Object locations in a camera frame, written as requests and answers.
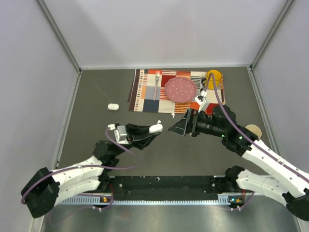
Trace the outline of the white charging case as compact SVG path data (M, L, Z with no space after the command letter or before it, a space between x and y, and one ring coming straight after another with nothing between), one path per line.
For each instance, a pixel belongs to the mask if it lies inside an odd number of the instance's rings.
M149 133L161 132L163 130L162 124L154 124L149 127Z

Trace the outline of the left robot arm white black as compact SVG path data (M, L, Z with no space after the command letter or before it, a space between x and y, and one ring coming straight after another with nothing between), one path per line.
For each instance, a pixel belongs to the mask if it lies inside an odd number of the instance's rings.
M60 202L89 191L106 191L111 170L137 168L141 164L131 148L145 149L163 131L163 125L134 124L107 126L106 141L95 144L93 155L69 167L39 169L21 191L21 203L33 218L49 213Z

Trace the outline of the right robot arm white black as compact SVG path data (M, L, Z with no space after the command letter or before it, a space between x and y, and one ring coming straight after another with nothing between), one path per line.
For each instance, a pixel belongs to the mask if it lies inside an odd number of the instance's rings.
M225 173L230 191L244 189L271 198L297 218L309 219L309 174L295 167L271 150L260 138L236 122L236 115L226 105L214 107L212 116L189 108L184 117L168 128L169 132L196 137L209 134L220 137L228 150L254 163L269 176L259 176L234 166Z

